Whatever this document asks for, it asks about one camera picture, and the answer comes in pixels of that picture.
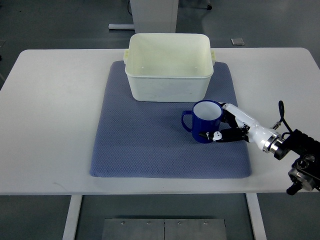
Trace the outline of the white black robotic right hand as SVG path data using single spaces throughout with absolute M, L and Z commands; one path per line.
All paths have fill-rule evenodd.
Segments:
M 255 143 L 265 153 L 275 153 L 283 143 L 281 134 L 273 128 L 262 126 L 256 119 L 231 103 L 222 103 L 222 122 L 230 128 L 215 132 L 200 132 L 199 136 L 217 143 L 246 141 Z

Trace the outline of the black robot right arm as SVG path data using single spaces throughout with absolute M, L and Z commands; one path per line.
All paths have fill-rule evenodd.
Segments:
M 319 190 L 320 142 L 296 129 L 286 139 L 278 139 L 272 150 L 278 160 L 282 160 L 290 151 L 296 153 L 298 158 L 288 172 L 292 185 L 286 193 L 293 196 L 300 190 Z

